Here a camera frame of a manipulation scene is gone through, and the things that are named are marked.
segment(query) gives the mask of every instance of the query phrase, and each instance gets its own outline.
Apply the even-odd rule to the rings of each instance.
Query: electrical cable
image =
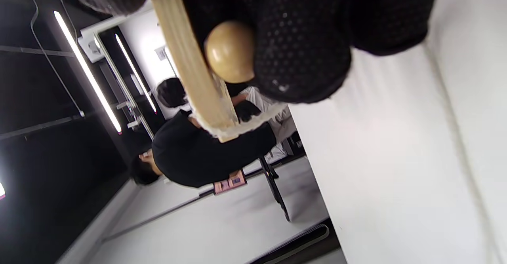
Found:
[[[76,26],[74,26],[72,18],[69,15],[69,12],[67,11],[67,7],[65,7],[65,3],[63,2],[63,0],[60,0],[60,3],[62,3],[63,10],[65,11],[67,18],[69,19],[69,22],[71,22],[72,29],[74,30],[74,39],[76,40],[76,44],[78,44],[78,31],[76,30]]]
[[[80,109],[80,107],[78,106],[78,104],[76,103],[76,100],[74,100],[74,97],[72,96],[72,94],[70,93],[69,89],[67,88],[67,86],[65,85],[65,83],[63,82],[60,74],[58,73],[58,71],[56,70],[55,66],[53,65],[53,63],[51,62],[51,59],[49,59],[49,56],[48,54],[46,53],[46,50],[42,47],[42,44],[40,43],[40,40],[38,40],[38,37],[35,33],[35,30],[33,29],[33,25],[35,24],[35,21],[37,20],[38,18],[38,14],[39,14],[39,9],[38,9],[38,3],[36,0],[32,0],[33,4],[35,5],[35,13],[33,14],[33,17],[32,19],[30,20],[30,29],[31,29],[31,32],[33,34],[33,37],[35,38],[37,44],[38,44],[38,47],[40,48],[40,50],[43,52],[44,56],[46,57],[46,60],[49,62],[49,65],[51,66],[51,69],[53,69],[53,72],[56,74],[56,76],[58,77],[58,80],[60,80],[60,83],[62,84],[63,88],[65,89],[65,91],[67,92],[67,95],[69,95],[69,98],[72,100],[72,103],[74,103],[74,106],[76,107],[76,109],[78,110],[80,116],[85,116],[85,113]]]

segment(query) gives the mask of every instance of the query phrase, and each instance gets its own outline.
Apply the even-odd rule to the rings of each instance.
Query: pink book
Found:
[[[230,177],[229,179],[213,183],[214,194],[221,194],[244,185],[246,185],[245,173],[243,170],[239,170],[236,175]]]

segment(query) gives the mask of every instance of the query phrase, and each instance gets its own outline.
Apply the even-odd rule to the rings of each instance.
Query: white floor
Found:
[[[287,222],[263,175],[248,185],[211,196],[104,243],[91,264],[239,264],[256,259],[328,217],[310,164],[304,158],[277,168]],[[197,195],[198,190],[159,182],[143,189],[115,232]]]
[[[321,258],[315,259],[308,264],[347,264],[341,249],[328,253]]]

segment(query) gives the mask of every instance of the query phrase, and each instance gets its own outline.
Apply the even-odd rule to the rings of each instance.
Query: black t-shirt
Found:
[[[229,174],[267,154],[276,145],[268,123],[220,143],[189,120],[181,110],[156,133],[154,161],[171,181],[194,188],[225,180]]]

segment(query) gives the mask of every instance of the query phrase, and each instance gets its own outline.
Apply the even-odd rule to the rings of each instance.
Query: fluorescent light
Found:
[[[79,64],[81,65],[81,68],[83,68],[83,71],[86,74],[86,77],[90,81],[90,84],[92,84],[93,89],[95,90],[95,93],[98,96],[98,99],[100,100],[100,103],[102,103],[102,106],[105,109],[105,112],[109,116],[109,119],[111,120],[112,124],[114,125],[114,128],[116,128],[116,131],[118,133],[122,132],[122,127],[120,126],[120,123],[114,116],[114,113],[112,112],[111,107],[109,106],[109,103],[107,103],[107,100],[105,99],[104,94],[100,90],[100,87],[98,86],[97,81],[95,80],[92,71],[90,70],[90,67],[86,64],[86,61],[81,54],[81,52],[78,49],[78,46],[76,45],[76,42],[74,42],[74,39],[72,38],[71,32],[67,28],[67,25],[62,19],[62,16],[57,11],[54,11],[56,21],[58,21],[58,24],[60,25],[60,28],[62,29],[63,34],[65,35],[65,38],[67,39],[67,42],[72,48],[72,51],[74,51],[74,54],[76,55],[76,58],[78,59]]]
[[[2,186],[2,183],[0,183],[0,199],[3,198],[5,198],[5,190],[4,187]]]
[[[134,72],[134,75],[137,78],[137,81],[139,81],[139,85],[141,85],[141,88],[143,89],[143,92],[145,93],[145,96],[148,99],[150,106],[152,107],[154,112],[157,112],[157,108],[155,107],[155,104],[153,103],[152,98],[150,97],[150,94],[146,90],[145,84],[143,84],[143,81],[141,81],[141,77],[139,77],[139,73],[136,71],[134,64],[132,64],[132,60],[130,60],[130,57],[128,57],[127,51],[125,50],[125,47],[123,47],[120,37],[117,34],[115,36],[116,36],[116,41],[118,42],[118,45],[122,49],[123,55],[125,55],[125,58],[127,59],[128,64],[130,65],[130,68],[132,68],[132,71]]]
[[[96,37],[93,37],[93,41],[95,42],[95,45],[97,46],[97,48],[100,49],[100,44],[98,43]]]

